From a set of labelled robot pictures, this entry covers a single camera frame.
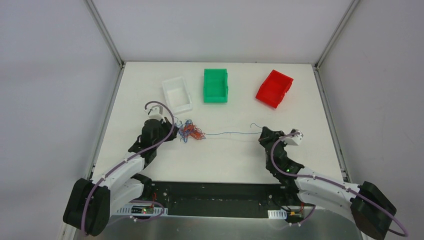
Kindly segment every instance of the purple cable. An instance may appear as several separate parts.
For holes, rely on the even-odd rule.
[[[313,206],[313,208],[312,208],[312,210],[310,211],[310,213],[305,217],[305,219],[303,219],[302,221],[300,221],[299,222],[299,224],[300,225],[302,225],[302,224],[304,224],[304,222],[306,222],[306,220],[308,220],[308,218],[310,217],[310,216],[312,216],[312,214],[315,212],[315,208],[316,208],[317,206]]]
[[[277,171],[278,172],[280,172],[280,173],[282,173],[282,174],[284,174],[284,175],[286,175],[286,176],[289,176],[289,177],[301,177],[301,178],[310,178],[310,179],[314,179],[314,177],[312,176],[312,175],[306,175],[306,174],[292,174],[292,173],[287,173],[287,172],[285,172],[285,171],[283,171],[283,170],[281,170],[278,166],[277,166],[277,164],[276,164],[276,162],[274,161],[274,150],[275,150],[275,148],[276,148],[276,146],[277,146],[277,144],[279,143],[279,142],[281,142],[283,139],[285,139],[285,138],[287,138],[287,137],[291,137],[291,136],[294,136],[294,135],[298,135],[298,134],[300,134],[299,132],[293,132],[293,133],[289,133],[289,134],[287,134],[287,135],[284,135],[284,136],[282,136],[282,137],[280,137],[277,141],[275,141],[275,143],[272,145],[272,148],[271,148],[271,162],[272,162],[272,165],[275,167],[275,169],[277,169]],[[324,182],[326,182],[326,183],[329,183],[329,184],[332,184],[332,185],[335,185],[335,186],[337,186],[337,187],[339,187],[339,188],[341,188],[341,189],[343,189],[343,190],[345,190],[345,186],[343,185],[343,184],[340,184],[340,183],[338,183],[338,182],[335,182],[335,181],[332,181],[332,180],[330,180],[330,179],[327,179],[327,178],[324,178],[324,177],[320,177],[320,176],[315,176],[315,179],[318,179],[318,180],[321,180],[321,181],[324,181]],[[362,194],[360,194],[359,192],[356,192],[356,191],[354,191],[354,190],[352,190],[352,189],[350,189],[350,188],[348,188],[348,189],[346,189],[346,191],[347,192],[350,192],[350,193],[353,193],[354,195],[356,195],[356,196],[358,196],[358,197],[360,197],[361,199],[363,199],[364,201],[366,201],[366,202],[368,202],[369,204],[371,204],[371,205],[373,205],[374,207],[376,207],[378,210],[380,210],[380,211],[382,211],[384,214],[386,214],[390,219],[392,219],[399,227],[400,227],[400,229],[402,229],[402,231],[403,231],[403,233],[400,233],[400,232],[397,232],[397,231],[394,231],[394,230],[392,230],[392,229],[389,229],[388,231],[389,232],[391,232],[391,233],[394,233],[394,234],[396,234],[396,235],[398,235],[398,236],[401,236],[401,237],[408,237],[409,236],[409,232],[407,231],[407,229],[402,225],[402,223],[395,217],[395,216],[393,216],[392,214],[390,214],[390,212],[388,212],[387,210],[385,210],[384,208],[382,208],[381,206],[379,206],[377,203],[375,203],[375,202],[373,202],[373,201],[371,201],[370,199],[368,199],[367,197],[365,197],[364,195],[362,195]]]
[[[150,149],[153,149],[153,148],[156,148],[157,146],[159,146],[159,145],[161,145],[163,142],[165,142],[165,140],[167,140],[170,136],[171,136],[171,134],[173,133],[173,131],[174,131],[174,115],[172,114],[172,112],[171,112],[171,110],[165,105],[165,104],[163,104],[163,103],[161,103],[161,102],[159,102],[159,101],[149,101],[149,102],[147,102],[145,105],[144,105],[144,109],[147,109],[147,106],[149,105],[149,104],[159,104],[159,105],[161,105],[163,108],[165,108],[167,111],[168,111],[168,113],[169,113],[169,115],[171,116],[171,119],[172,119],[172,125],[171,125],[171,130],[169,131],[169,133],[168,133],[168,135],[166,135],[166,137],[165,138],[163,138],[160,142],[158,142],[158,143],[156,143],[156,144],[154,144],[154,145],[152,145],[152,146],[149,146],[149,147],[147,147],[147,148],[145,148],[145,149],[143,149],[143,150],[141,150],[141,151],[139,151],[139,152],[137,152],[137,153],[135,153],[134,155],[131,155],[130,157],[128,157],[127,158],[127,161],[129,161],[129,160],[131,160],[131,159],[133,159],[133,158],[135,158],[137,155],[140,155],[140,154],[142,154],[142,153],[144,153],[144,152],[146,152],[146,151],[149,151]],[[108,177],[109,175],[111,175],[114,171],[116,171],[119,167],[121,167],[122,165],[124,165],[126,163],[126,161],[122,161],[122,162],[120,162],[120,163],[118,163],[116,166],[114,166],[110,171],[108,171],[106,174],[105,174],[105,176],[106,177]],[[82,231],[82,233],[83,234],[85,234],[85,235],[87,235],[86,234],[86,217],[87,217],[87,209],[89,208],[89,203],[90,203],[90,200],[91,200],[91,198],[92,198],[92,196],[93,196],[93,194],[94,194],[94,191],[96,190],[96,188],[100,185],[100,183],[101,182],[103,182],[105,179],[103,179],[103,177],[102,178],[100,178],[99,180],[98,180],[98,182],[93,186],[93,188],[91,189],[91,191],[90,191],[90,193],[88,194],[88,196],[87,196],[87,200],[85,201],[85,205],[84,205],[84,209],[82,210],[82,218],[81,218],[81,231]],[[163,208],[163,210],[165,210],[165,208],[160,204],[160,203],[157,203],[159,206],[161,206],[162,208]],[[163,214],[163,212],[161,213],[161,214],[159,214],[158,216],[155,216],[155,217],[152,217],[153,219],[155,219],[155,218],[157,218],[157,217],[159,217],[160,215],[162,215]]]

